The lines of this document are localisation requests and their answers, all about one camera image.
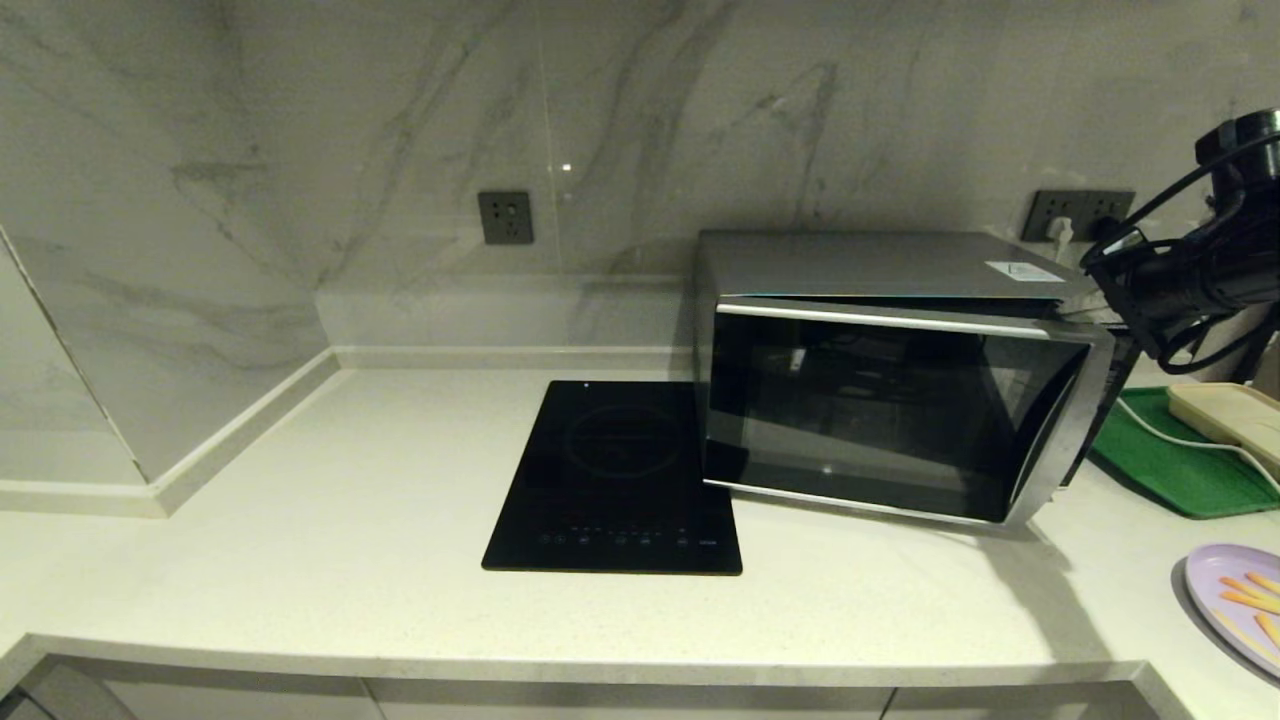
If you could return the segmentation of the lilac round plate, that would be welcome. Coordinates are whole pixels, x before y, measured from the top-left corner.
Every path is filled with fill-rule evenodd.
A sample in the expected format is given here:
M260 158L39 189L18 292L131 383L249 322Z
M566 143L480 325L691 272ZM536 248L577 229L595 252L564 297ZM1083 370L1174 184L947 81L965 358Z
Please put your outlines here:
M1267 679L1280 683L1280 667L1272 664L1260 662L1248 650L1231 643L1216 626L1211 616L1211 609L1219 609L1226 614L1242 630L1254 638L1270 653L1276 648L1254 623L1254 615L1260 610L1234 603L1220 597L1224 587L1219 583L1220 577L1231 577L1244 583L1251 583L1245 574L1258 571L1275 580L1280 580L1280 555L1258 550L1243 544L1207 544L1192 551L1183 571L1183 580L1192 603L1197 612L1212 629L1213 637L1230 647L1236 655L1243 657L1253 669L1261 671Z

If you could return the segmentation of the microwave door with dark glass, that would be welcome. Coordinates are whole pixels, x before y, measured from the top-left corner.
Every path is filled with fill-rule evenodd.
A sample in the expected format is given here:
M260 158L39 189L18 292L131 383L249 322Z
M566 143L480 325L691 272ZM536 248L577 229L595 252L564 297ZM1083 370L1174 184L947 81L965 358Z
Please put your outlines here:
M721 295L695 313L707 483L1021 527L1087 447L1114 337L1050 319Z

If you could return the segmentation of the silver microwave oven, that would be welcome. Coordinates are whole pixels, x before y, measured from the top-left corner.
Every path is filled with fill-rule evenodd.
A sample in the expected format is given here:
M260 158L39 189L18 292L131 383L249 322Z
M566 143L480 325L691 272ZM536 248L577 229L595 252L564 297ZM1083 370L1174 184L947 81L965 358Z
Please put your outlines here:
M1064 283L1015 282L986 261L1032 263ZM713 314L727 297L869 304L1047 319L1093 283L1065 261L980 232L713 229L698 234L687 311L696 380L710 379Z

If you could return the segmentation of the beige flat appliance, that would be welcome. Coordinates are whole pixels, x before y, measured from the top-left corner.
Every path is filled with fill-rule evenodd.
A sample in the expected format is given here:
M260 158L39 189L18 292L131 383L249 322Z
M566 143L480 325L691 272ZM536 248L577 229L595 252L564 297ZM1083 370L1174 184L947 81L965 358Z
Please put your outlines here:
M1233 383L1194 383L1166 388L1167 410L1217 445L1248 452L1280 480L1280 401Z

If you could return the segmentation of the green plastic tray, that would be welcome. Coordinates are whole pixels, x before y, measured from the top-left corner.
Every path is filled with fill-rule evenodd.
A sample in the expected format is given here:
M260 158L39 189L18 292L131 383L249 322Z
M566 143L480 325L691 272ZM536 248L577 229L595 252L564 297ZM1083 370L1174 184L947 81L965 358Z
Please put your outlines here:
M1165 388L1124 389L1091 459L1166 509L1196 520L1280 510L1280 491L1239 454L1174 418Z

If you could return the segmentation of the black induction cooktop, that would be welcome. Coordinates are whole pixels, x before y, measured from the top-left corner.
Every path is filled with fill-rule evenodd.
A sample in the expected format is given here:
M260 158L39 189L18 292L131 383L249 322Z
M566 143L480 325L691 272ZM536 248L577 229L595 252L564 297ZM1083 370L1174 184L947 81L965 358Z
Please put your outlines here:
M481 565L737 577L730 492L701 477L694 384L553 380Z

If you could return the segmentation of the grey double wall socket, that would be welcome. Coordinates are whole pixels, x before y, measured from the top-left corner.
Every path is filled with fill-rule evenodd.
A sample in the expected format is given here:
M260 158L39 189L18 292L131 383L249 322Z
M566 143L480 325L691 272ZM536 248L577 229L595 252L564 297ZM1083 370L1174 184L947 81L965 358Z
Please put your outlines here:
M1038 190L1030 196L1019 240L1053 242L1050 225L1062 218L1071 222L1073 242L1092 243L1097 229L1128 217L1135 195L1130 190Z

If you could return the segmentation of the grey single wall socket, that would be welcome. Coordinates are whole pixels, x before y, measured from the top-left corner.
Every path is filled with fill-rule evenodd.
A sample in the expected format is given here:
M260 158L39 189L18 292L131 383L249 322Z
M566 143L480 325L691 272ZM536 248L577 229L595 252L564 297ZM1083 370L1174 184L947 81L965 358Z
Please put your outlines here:
M483 242L486 246L527 246L535 242L532 208L526 191L477 193Z

